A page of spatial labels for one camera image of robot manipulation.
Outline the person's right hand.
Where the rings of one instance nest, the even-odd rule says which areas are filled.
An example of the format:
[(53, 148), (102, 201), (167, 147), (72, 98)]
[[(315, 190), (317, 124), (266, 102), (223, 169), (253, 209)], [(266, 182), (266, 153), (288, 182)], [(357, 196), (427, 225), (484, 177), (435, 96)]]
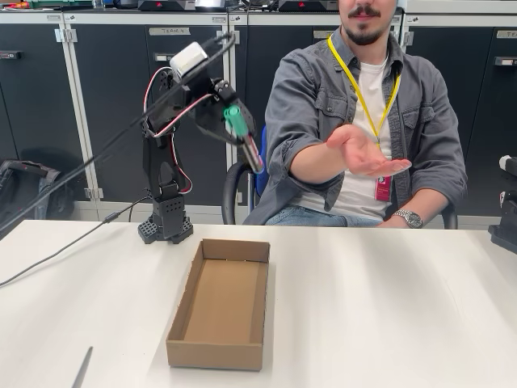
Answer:
[(326, 145), (338, 150), (345, 167), (354, 175), (372, 178), (391, 176), (411, 167), (407, 159), (388, 159), (368, 135), (353, 124), (336, 128), (326, 141)]

